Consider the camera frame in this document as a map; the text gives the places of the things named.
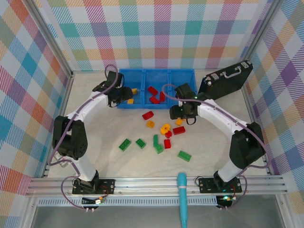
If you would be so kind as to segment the blue three-compartment bin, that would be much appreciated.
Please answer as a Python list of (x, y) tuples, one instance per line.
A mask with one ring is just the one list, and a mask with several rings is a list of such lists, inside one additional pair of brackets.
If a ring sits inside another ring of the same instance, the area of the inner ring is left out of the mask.
[(165, 98), (165, 101), (159, 104), (151, 102), (153, 96), (149, 87), (157, 90), (156, 99), (160, 98), (162, 86), (173, 84), (180, 86), (184, 83), (189, 84), (191, 89), (196, 93), (197, 87), (195, 82), (195, 73), (193, 69), (120, 69), (119, 72), (124, 75), (125, 86), (132, 89), (136, 88), (137, 93), (133, 96), (133, 104), (126, 101), (118, 105), (119, 109), (169, 109), (178, 102)]

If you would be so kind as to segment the black briefcase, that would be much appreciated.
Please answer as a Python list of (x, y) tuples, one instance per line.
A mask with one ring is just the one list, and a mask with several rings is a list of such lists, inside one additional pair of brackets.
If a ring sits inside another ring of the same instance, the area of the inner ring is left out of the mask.
[(199, 93), (205, 93), (216, 100), (240, 90), (253, 70), (249, 60), (205, 75), (199, 87)]

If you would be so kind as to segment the teal marker pen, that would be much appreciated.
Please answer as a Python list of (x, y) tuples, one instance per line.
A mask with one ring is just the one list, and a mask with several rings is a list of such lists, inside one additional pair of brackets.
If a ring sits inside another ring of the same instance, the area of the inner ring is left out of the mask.
[(179, 190), (181, 228), (187, 228), (188, 201), (187, 201), (187, 175), (186, 175), (186, 173), (180, 172), (178, 174), (177, 186), (178, 186), (178, 190)]

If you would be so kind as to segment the aluminium frame side rail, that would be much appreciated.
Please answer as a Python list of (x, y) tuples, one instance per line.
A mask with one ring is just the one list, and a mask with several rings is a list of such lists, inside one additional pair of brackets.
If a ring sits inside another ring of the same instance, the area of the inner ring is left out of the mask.
[[(246, 107), (247, 107), (247, 111), (248, 111), (250, 120), (252, 122), (257, 122), (257, 118), (255, 116), (254, 110), (251, 107), (250, 97), (249, 97), (249, 94), (248, 94), (248, 92), (246, 90), (246, 85), (242, 86), (241, 91), (242, 91), (242, 94), (243, 94), (243, 97), (244, 97), (244, 100), (245, 100), (245, 103), (246, 103)], [(269, 159), (269, 151), (266, 148), (265, 144), (264, 144), (264, 150), (265, 150), (266, 153), (262, 157), (262, 159), (263, 159), (263, 164), (264, 164), (265, 169), (266, 169), (266, 173), (269, 174), (269, 175), (273, 175), (272, 162), (271, 162), (271, 159)]]
[[(68, 77), (68, 81), (67, 81), (67, 87), (64, 93), (64, 97), (62, 99), (62, 102), (60, 104), (60, 109), (55, 113), (55, 117), (57, 117), (58, 115), (64, 115), (66, 108), (67, 108), (67, 102), (71, 93), (71, 89), (72, 89), (72, 85), (73, 85), (73, 81), (74, 81), (74, 77), (75, 74), (73, 71), (71, 71), (70, 76)], [(45, 175), (45, 171), (47, 169), (48, 166), (48, 158), (49, 155), (52, 153), (52, 138), (53, 138), (53, 129), (51, 131), (51, 136), (48, 142), (48, 148), (47, 148), (47, 152), (45, 154), (44, 160), (43, 160), (43, 165), (42, 165), (42, 169), (40, 171), (39, 177), (40, 178), (44, 178)]]

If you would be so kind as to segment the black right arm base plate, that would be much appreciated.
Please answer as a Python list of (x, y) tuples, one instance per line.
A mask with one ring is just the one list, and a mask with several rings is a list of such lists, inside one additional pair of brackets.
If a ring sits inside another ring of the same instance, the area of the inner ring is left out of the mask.
[(234, 178), (219, 189), (213, 178), (199, 178), (199, 191), (200, 193), (241, 193), (242, 186), (240, 180)]

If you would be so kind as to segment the aluminium frame post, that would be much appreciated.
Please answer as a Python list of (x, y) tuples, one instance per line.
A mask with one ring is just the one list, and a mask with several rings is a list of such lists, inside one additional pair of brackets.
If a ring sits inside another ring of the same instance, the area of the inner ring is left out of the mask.
[(54, 36), (52, 35), (47, 23), (43, 19), (38, 7), (36, 6), (34, 0), (23, 0), (24, 4), (27, 6), (29, 12), (34, 18), (35, 22), (38, 25), (43, 37), (46, 42), (49, 44), (51, 50), (53, 51), (55, 57), (57, 58), (59, 64), (62, 66), (64, 72), (69, 76), (73, 77), (73, 71), (71, 70), (66, 58), (64, 57), (59, 45), (57, 44)]
[(251, 33), (245, 46), (241, 49), (239, 61), (252, 58), (284, 0), (261, 0), (261, 2), (262, 6), (258, 7), (257, 13), (254, 15), (253, 25), (249, 26)]

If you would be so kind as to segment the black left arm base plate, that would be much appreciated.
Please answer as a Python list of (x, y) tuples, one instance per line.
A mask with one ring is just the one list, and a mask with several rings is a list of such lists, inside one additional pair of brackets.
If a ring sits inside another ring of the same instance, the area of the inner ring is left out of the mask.
[(99, 179), (98, 181), (84, 181), (81, 179), (74, 179), (72, 185), (72, 194), (74, 195), (111, 195), (114, 193), (115, 180)]

